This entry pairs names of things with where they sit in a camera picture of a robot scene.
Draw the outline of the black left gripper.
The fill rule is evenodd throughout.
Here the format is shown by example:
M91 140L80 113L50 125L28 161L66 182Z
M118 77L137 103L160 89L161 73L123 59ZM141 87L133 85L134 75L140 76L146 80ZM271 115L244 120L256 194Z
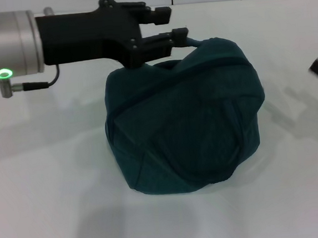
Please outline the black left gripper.
M142 39L141 24L168 24L171 11L170 7L152 10L144 2L100 0L95 11L37 17L44 63L61 65L108 58L126 68L137 68L143 64L141 51L187 46L187 28Z

